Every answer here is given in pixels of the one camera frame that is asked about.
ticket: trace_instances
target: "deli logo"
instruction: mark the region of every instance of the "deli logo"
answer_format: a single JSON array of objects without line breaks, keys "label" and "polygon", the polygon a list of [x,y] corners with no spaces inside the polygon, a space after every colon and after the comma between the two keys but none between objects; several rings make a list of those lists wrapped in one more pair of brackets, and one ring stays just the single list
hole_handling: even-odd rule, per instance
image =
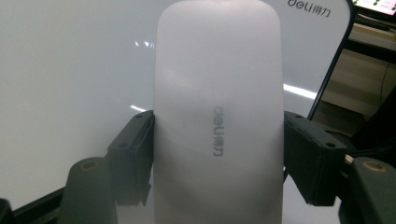
[{"label": "deli logo", "polygon": [[220,106],[216,106],[213,109],[215,117],[213,118],[213,124],[215,128],[213,129],[213,155],[222,156],[224,150],[224,113]]},{"label": "deli logo", "polygon": [[326,18],[329,17],[330,13],[332,12],[329,8],[299,0],[288,0],[288,6],[296,7],[297,9],[304,10],[305,12],[324,16]]}]

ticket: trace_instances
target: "screw hole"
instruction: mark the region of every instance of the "screw hole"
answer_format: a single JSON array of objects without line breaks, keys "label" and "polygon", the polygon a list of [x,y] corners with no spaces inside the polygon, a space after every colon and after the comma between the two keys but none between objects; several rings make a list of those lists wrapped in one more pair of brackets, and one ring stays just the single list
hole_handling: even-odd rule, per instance
[{"label": "screw hole", "polygon": [[82,163],[80,168],[83,171],[90,171],[90,170],[96,169],[96,167],[98,167],[98,166],[99,166],[98,161],[86,161],[86,162]]},{"label": "screw hole", "polygon": [[327,146],[327,147],[335,147],[335,144],[333,144],[333,143],[326,143],[326,146]]},{"label": "screw hole", "polygon": [[128,143],[120,143],[119,147],[128,147]]}]

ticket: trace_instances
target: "white display board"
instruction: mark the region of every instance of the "white display board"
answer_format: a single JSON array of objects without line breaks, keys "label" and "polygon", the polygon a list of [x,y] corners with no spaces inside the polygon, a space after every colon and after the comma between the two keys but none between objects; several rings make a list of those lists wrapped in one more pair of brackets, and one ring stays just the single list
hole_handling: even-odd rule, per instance
[{"label": "white display board", "polygon": [[[157,22],[175,2],[1,1],[0,196],[13,209],[63,187],[75,162],[104,156],[133,115],[152,109]],[[327,71],[345,31],[347,1],[309,2],[329,17],[265,2],[278,11],[284,64],[295,62],[284,67],[285,109],[307,116],[325,76],[316,66]]]}]

